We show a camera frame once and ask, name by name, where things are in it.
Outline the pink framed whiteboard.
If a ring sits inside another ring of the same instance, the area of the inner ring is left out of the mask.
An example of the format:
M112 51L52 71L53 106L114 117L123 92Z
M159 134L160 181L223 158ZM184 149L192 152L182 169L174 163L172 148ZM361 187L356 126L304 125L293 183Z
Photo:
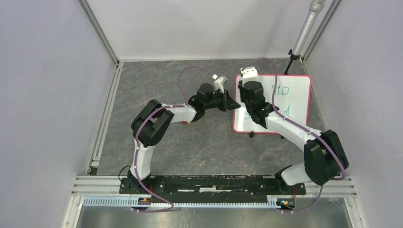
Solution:
M253 122L248 114L245 104L240 101L238 83L242 80L240 75L236 76L235 98L241 108L234 111L233 130L237 133L267 133L274 134L274 131L263 128ZM275 106L290 118L307 124L309 104L311 98L311 77L308 75L278 75L277 85L274 86L275 76L270 74L259 74L258 79L264 88L264 96L267 102L271 102L272 91L275 91Z

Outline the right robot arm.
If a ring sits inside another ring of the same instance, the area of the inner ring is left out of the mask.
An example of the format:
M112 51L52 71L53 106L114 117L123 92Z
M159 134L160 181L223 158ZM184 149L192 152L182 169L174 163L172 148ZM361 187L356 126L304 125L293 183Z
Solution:
M240 100L254 123L279 133L304 153L303 163L278 172L279 178L274 181L277 192L286 194L298 183L313 182L323 186L330 180L340 181L346 177L349 164L336 132L309 128L284 115L266 101L263 86L258 81L240 81L238 88Z

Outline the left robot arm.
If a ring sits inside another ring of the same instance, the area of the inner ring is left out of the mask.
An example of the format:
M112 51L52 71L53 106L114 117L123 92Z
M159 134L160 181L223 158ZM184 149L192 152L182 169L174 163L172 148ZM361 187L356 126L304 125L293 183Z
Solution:
M215 89L204 83L185 104L162 104L151 100L132 121L131 129L135 140L133 164L128 172L131 187L137 193L149 189L151 159L155 148L172 123L192 123L204 117L206 110L217 108L226 112L240 108L228 90Z

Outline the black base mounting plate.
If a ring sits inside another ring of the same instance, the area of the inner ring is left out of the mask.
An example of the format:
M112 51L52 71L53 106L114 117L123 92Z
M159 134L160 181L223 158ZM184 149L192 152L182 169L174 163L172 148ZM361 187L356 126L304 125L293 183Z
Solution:
M155 195L150 202L161 203L264 203L267 196L305 195L303 183L288 186L274 175L155 175L142 181L133 175L123 178L120 194Z

